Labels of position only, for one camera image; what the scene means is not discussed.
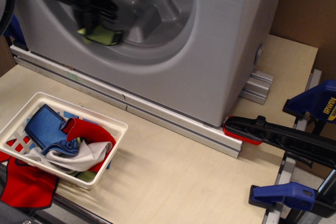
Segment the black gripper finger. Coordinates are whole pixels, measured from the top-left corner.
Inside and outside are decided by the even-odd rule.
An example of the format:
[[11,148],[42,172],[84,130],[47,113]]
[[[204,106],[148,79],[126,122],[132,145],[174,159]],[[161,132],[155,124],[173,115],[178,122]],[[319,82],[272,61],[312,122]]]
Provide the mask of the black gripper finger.
[[120,43],[123,36],[123,30],[117,21],[100,18],[100,28],[102,43]]
[[99,25],[96,13],[87,10],[75,9],[75,20],[79,29],[85,29],[86,35],[92,34]]

